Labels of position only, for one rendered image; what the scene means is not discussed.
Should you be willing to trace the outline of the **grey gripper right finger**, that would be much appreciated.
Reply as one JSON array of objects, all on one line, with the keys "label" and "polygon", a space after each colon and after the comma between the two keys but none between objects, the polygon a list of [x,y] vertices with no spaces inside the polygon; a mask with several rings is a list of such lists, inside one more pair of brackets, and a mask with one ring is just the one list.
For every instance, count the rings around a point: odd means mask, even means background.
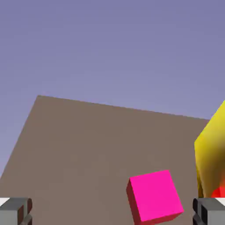
[{"label": "grey gripper right finger", "polygon": [[193,225],[225,225],[225,198],[194,198]]}]

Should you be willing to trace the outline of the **small red cube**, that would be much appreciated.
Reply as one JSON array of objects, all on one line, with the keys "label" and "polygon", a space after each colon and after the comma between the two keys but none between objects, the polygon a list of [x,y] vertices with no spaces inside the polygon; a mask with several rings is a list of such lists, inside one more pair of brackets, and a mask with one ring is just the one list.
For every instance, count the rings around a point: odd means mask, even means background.
[{"label": "small red cube", "polygon": [[225,198],[225,186],[220,186],[212,192],[212,198]]}]

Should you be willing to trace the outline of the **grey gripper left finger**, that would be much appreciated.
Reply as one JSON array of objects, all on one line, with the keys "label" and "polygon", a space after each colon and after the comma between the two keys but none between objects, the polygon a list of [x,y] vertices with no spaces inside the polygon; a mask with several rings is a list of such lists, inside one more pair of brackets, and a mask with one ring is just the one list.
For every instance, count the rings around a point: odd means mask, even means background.
[{"label": "grey gripper left finger", "polygon": [[0,225],[33,225],[31,198],[0,197]]}]

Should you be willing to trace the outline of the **large yellow box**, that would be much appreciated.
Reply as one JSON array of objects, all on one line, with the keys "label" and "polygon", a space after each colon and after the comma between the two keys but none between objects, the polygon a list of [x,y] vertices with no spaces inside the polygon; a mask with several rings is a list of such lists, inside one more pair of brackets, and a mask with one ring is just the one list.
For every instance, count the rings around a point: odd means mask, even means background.
[{"label": "large yellow box", "polygon": [[225,100],[194,142],[198,197],[225,186]]}]

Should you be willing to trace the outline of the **small pink cube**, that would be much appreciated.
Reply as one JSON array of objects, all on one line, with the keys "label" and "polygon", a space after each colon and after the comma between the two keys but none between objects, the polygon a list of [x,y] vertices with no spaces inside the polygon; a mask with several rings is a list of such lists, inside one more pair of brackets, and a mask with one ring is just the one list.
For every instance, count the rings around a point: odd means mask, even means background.
[{"label": "small pink cube", "polygon": [[184,212],[169,170],[130,177],[126,192],[134,225],[156,225]]}]

